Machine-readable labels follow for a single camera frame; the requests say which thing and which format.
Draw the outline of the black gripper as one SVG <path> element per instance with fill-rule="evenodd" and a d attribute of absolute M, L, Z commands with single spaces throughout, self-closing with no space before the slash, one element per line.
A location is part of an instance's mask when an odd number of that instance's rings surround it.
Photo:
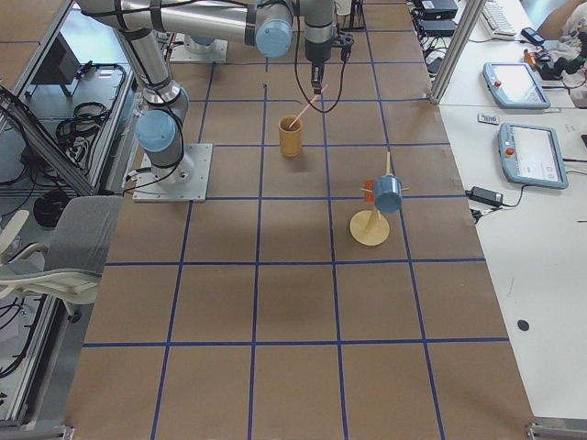
<path fill-rule="evenodd" d="M 331 57 L 332 43 L 330 40 L 321 43 L 315 43 L 309 39 L 305 40 L 305 57 L 311 62 L 311 84 L 313 94 L 324 92 L 322 86 L 325 64 Z"/>

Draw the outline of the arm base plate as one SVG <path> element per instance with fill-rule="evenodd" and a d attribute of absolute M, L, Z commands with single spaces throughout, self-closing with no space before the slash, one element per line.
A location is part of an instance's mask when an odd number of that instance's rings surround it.
<path fill-rule="evenodd" d="M 186 144 L 178 167 L 168 170 L 154 168 L 151 171 L 150 159 L 144 153 L 141 166 L 149 171 L 138 176 L 138 188 L 132 199 L 137 203 L 204 202 L 213 147 L 212 143 Z"/>
<path fill-rule="evenodd" d="M 209 45 L 198 44 L 191 39 L 181 40 L 172 49 L 171 63 L 211 64 L 227 61 L 228 42 L 215 39 Z"/>

